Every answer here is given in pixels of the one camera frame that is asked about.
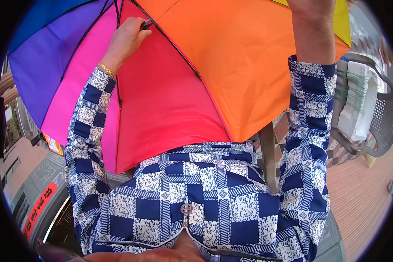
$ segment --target red label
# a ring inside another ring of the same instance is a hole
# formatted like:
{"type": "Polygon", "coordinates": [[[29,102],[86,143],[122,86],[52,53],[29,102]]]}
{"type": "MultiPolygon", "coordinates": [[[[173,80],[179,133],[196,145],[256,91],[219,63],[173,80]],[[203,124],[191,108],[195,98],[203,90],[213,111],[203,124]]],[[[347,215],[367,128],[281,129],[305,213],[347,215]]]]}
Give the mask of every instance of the red label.
{"type": "Polygon", "coordinates": [[[38,221],[39,215],[42,213],[42,210],[47,205],[49,200],[51,199],[52,195],[57,190],[57,185],[51,182],[47,188],[42,192],[42,195],[39,197],[35,205],[33,206],[31,212],[29,213],[28,219],[26,220],[25,226],[23,227],[23,235],[29,241],[31,238],[31,233],[33,227],[35,226],[36,222],[38,221]]]}

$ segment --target umbrella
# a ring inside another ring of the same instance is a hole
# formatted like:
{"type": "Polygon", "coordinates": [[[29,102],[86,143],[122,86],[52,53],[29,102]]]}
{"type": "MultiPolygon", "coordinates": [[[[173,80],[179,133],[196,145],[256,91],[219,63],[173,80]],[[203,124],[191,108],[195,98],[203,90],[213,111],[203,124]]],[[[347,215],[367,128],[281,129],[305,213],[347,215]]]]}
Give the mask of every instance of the umbrella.
{"type": "MultiPolygon", "coordinates": [[[[183,145],[243,142],[290,100],[295,53],[284,0],[37,0],[9,63],[37,126],[66,143],[77,98],[127,17],[153,34],[123,65],[102,137],[108,171],[183,145]]],[[[346,0],[335,8],[336,59],[350,47],[346,0]]]]}

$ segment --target zipper pull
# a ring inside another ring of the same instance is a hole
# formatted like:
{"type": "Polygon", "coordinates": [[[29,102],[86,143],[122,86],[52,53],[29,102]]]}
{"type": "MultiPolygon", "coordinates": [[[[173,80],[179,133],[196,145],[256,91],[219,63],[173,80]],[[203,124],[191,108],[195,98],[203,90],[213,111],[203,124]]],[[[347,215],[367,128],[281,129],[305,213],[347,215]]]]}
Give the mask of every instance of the zipper pull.
{"type": "Polygon", "coordinates": [[[188,203],[189,199],[188,197],[186,197],[185,199],[185,204],[183,204],[181,206],[181,212],[183,214],[183,221],[182,221],[182,227],[186,228],[188,226],[189,223],[189,213],[192,212],[192,210],[194,209],[194,207],[188,203]]]}

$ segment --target person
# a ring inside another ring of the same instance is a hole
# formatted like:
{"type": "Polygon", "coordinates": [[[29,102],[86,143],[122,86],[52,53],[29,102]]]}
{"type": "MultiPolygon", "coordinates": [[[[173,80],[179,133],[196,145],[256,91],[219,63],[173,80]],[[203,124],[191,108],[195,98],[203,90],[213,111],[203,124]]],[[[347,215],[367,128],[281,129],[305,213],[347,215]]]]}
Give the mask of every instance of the person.
{"type": "Polygon", "coordinates": [[[335,0],[288,0],[297,55],[289,134],[271,194],[251,141],[187,145],[143,160],[110,188],[102,161],[105,113],[122,64],[151,34],[127,18],[87,81],[65,150],[81,248],[96,261],[313,261],[330,202],[325,149],[335,87],[335,0]]]}

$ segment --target shirt sleeve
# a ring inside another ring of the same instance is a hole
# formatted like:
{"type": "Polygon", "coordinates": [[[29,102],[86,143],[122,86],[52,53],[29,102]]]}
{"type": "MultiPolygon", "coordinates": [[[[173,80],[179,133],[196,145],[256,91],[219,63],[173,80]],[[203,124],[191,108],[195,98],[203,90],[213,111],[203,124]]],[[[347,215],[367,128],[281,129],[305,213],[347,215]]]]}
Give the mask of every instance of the shirt sleeve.
{"type": "Polygon", "coordinates": [[[277,257],[313,261],[330,210],[326,148],[334,103],[335,64],[289,58],[290,127],[283,152],[278,194],[277,257]]]}
{"type": "Polygon", "coordinates": [[[65,149],[66,185],[73,204],[74,228],[83,253],[101,213],[101,203],[110,192],[102,161],[101,138],[115,80],[95,68],[76,103],[65,149]]]}

